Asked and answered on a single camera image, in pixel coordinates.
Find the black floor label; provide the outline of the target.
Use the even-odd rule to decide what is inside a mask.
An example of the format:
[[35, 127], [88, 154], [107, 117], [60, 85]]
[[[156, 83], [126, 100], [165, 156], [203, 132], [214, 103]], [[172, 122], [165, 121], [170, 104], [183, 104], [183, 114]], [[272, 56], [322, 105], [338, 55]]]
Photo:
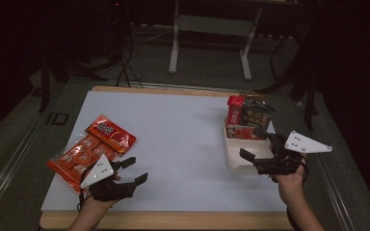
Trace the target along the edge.
[[66, 125], [69, 119], [69, 114], [50, 113], [46, 120], [46, 125]]

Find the person's right hand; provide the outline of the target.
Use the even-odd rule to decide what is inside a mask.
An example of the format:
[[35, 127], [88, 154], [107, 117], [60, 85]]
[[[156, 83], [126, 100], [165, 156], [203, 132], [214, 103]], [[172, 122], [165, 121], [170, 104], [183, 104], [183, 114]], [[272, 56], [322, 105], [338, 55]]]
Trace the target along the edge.
[[303, 184], [308, 175], [306, 157], [300, 154], [297, 163], [299, 166], [294, 173], [269, 176], [278, 184], [278, 193], [283, 201], [286, 201], [289, 197], [294, 198], [296, 195], [303, 194]]

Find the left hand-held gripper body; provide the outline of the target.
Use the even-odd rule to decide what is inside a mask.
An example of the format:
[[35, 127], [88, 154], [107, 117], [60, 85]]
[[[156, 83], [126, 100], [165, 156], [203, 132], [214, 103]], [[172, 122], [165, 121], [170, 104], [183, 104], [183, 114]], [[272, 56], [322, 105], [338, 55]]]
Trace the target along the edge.
[[137, 186], [134, 182], [117, 183], [117, 171], [121, 161], [112, 162], [102, 155], [82, 173], [80, 189], [88, 189], [94, 199], [100, 201], [120, 200], [132, 197]]

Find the red seasoning packet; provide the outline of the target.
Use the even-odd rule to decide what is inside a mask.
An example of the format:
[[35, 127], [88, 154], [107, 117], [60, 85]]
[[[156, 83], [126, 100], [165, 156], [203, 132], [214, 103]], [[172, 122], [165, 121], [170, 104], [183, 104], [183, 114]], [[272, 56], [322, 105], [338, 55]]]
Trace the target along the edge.
[[124, 155], [137, 139], [105, 115], [99, 115], [86, 132], [99, 138], [119, 155]]

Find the grey metal floor rail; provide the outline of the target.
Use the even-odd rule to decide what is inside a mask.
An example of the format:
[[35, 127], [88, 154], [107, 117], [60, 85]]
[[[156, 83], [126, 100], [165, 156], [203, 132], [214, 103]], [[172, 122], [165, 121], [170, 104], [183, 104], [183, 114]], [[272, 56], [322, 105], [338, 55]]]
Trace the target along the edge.
[[0, 171], [0, 198], [4, 194], [6, 188], [11, 184], [13, 177], [20, 168], [20, 165], [24, 161], [31, 148], [36, 136], [40, 130], [40, 127], [47, 118], [47, 114], [38, 114], [37, 118], [32, 123], [32, 126], [27, 130], [27, 133], [23, 140], [16, 148], [14, 154], [4, 165]]
[[310, 154], [310, 204], [329, 231], [359, 231], [356, 191], [364, 190], [357, 166], [335, 122], [324, 105], [297, 102], [304, 132], [316, 141], [332, 146], [331, 153]]

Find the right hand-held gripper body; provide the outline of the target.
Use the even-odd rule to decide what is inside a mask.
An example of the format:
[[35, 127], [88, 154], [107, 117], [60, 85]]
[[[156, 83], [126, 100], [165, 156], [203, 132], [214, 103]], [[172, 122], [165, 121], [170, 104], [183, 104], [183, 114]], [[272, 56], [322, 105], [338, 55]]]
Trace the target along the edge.
[[287, 175], [294, 173], [299, 164], [300, 154], [314, 154], [332, 152], [332, 147], [312, 138], [292, 131], [287, 138], [280, 134], [269, 133], [267, 139], [271, 143], [273, 157], [256, 159], [253, 165], [258, 174]]

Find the white metal table stand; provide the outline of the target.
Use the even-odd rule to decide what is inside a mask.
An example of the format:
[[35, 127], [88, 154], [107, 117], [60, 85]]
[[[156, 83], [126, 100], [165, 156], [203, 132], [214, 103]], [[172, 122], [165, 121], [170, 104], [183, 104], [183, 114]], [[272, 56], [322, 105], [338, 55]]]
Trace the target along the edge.
[[251, 44], [255, 36], [255, 32], [262, 15], [263, 9], [258, 8], [252, 21], [225, 19], [218, 17], [196, 16], [181, 14], [180, 0], [174, 1], [174, 18], [173, 18], [173, 39], [172, 51], [169, 64], [169, 73], [175, 74], [177, 71], [177, 61], [179, 53], [178, 36], [180, 31], [209, 33], [218, 35], [229, 35], [245, 37], [246, 45], [239, 51], [240, 62], [243, 70], [244, 79], [250, 81], [252, 79], [251, 68], [248, 60], [248, 55], [251, 49]]

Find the white table mat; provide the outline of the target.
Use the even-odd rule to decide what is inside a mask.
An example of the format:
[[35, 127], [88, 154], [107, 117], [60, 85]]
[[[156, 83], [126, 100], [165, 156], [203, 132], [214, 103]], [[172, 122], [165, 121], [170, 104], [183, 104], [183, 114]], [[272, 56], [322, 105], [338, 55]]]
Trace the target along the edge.
[[278, 187], [265, 175], [235, 174], [227, 166], [223, 97], [89, 91], [70, 139], [100, 115], [136, 138], [135, 165], [123, 180], [146, 173], [125, 212], [282, 212]]

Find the black red food-picture packet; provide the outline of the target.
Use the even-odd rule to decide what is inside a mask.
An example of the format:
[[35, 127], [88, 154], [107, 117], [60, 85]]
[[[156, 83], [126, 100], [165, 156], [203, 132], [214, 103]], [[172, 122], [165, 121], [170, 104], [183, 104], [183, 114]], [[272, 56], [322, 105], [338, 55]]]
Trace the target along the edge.
[[267, 131], [276, 113], [262, 97], [254, 95], [230, 95], [227, 106], [226, 134], [234, 139], [262, 140], [252, 133], [253, 128], [258, 127]]

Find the person's left hand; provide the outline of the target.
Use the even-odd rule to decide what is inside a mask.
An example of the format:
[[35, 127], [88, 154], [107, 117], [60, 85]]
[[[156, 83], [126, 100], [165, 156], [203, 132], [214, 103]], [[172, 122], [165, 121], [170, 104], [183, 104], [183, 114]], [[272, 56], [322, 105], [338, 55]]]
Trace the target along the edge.
[[100, 201], [93, 198], [91, 194], [87, 195], [84, 199], [83, 206], [80, 210], [81, 213], [91, 214], [92, 216], [104, 216], [109, 209], [116, 205], [118, 200]]

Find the black metal stand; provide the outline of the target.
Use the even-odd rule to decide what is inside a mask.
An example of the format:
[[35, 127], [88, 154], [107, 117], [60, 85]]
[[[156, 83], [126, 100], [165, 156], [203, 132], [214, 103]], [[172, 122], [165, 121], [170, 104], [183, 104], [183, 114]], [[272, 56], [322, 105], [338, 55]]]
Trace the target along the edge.
[[44, 50], [40, 55], [40, 112], [42, 113], [50, 102], [50, 81], [49, 76], [53, 74], [59, 82], [65, 83], [69, 79], [67, 68], [89, 77], [95, 81], [106, 81], [90, 71], [88, 68], [78, 64], [64, 52], [56, 48]]
[[273, 57], [286, 40], [287, 37], [283, 37], [281, 39], [269, 58], [272, 75], [275, 78], [276, 82], [269, 87], [258, 90], [258, 92], [269, 93], [278, 90], [286, 85], [293, 84], [293, 88], [289, 93], [290, 98], [299, 102], [305, 95], [304, 122], [307, 128], [309, 130], [312, 130], [312, 115], [317, 82], [317, 66], [310, 58], [300, 63], [300, 55], [302, 54], [302, 51], [298, 50], [297, 53], [294, 55], [290, 65], [279, 76], [277, 76], [273, 63]]

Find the white plastic storage box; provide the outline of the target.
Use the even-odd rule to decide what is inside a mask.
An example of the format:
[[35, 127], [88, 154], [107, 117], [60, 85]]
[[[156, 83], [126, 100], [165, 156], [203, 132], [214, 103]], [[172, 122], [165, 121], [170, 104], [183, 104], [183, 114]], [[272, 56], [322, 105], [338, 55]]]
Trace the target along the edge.
[[257, 169], [253, 163], [243, 159], [239, 152], [240, 149], [245, 149], [252, 153], [256, 159], [269, 159], [273, 157], [270, 149], [271, 143], [268, 140], [244, 140], [229, 138], [225, 134], [225, 153], [227, 156], [228, 169], [232, 173], [237, 174], [253, 174], [257, 175]]

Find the orange transparent snack packet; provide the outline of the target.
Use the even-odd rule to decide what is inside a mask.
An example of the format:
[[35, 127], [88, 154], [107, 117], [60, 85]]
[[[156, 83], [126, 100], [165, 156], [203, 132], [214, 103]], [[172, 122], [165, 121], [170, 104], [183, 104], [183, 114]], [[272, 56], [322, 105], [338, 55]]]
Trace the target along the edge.
[[102, 155], [113, 161], [117, 152], [99, 138], [88, 134], [62, 154], [52, 157], [47, 165], [79, 193], [83, 172]]

